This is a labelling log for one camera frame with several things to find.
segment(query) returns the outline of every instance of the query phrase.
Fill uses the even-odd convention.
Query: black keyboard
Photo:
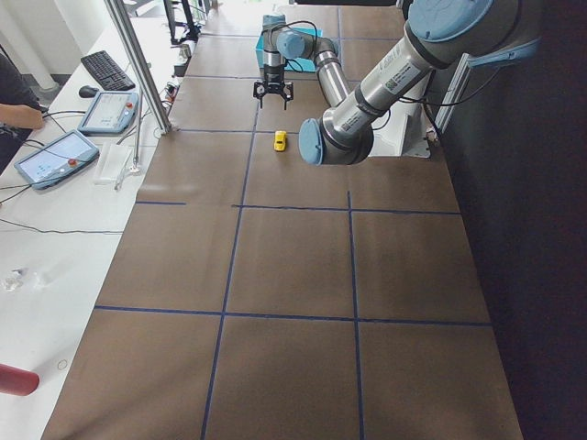
[[[82,64],[104,90],[130,90],[135,86],[105,50],[82,57]]]

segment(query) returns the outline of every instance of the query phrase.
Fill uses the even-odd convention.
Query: small yellow toy
[[[285,150],[285,137],[287,133],[285,131],[278,130],[275,132],[275,140],[273,141],[273,149],[275,151]]]

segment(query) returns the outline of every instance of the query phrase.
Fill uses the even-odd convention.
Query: white table
[[[158,89],[172,78],[175,52],[170,49],[164,19],[138,18],[133,25],[151,63]],[[107,29],[91,52],[107,50],[124,68],[128,61],[114,27]],[[128,75],[137,83],[133,72]],[[50,107],[60,110],[85,110],[90,99],[78,96],[81,86],[96,82],[80,65]],[[54,116],[65,130],[76,128],[80,115]],[[62,134],[50,119],[30,138],[49,142]],[[114,184],[94,184],[95,164],[67,181],[44,192],[32,189],[5,202],[0,218],[40,229],[122,231],[135,202],[157,146],[156,121],[143,120],[140,142],[139,175],[127,176],[119,191]],[[92,137],[101,148],[117,138]],[[124,144],[134,145],[134,137]],[[33,149],[23,147],[13,159]],[[0,187],[24,184],[10,164],[0,176]],[[17,190],[0,191],[0,200]],[[27,269],[21,287],[7,291],[0,286],[0,363],[37,372],[40,384],[27,397],[0,394],[0,438],[35,440],[41,437],[50,418],[69,366],[82,338],[83,330],[100,292],[120,235],[41,234],[22,227],[0,223],[0,281],[11,270]]]

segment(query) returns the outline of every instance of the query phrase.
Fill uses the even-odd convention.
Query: black mouse
[[[80,91],[78,92],[82,98],[93,98],[97,93],[98,89],[92,87],[91,85],[85,85],[84,87],[80,88]]]

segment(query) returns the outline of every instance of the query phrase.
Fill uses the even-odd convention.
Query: device screen
[[[128,95],[125,93],[102,93],[85,125],[91,128],[115,128],[127,101]]]
[[[40,182],[60,168],[69,168],[68,160],[79,158],[91,147],[71,133],[40,153],[20,162],[20,168],[34,182]]]

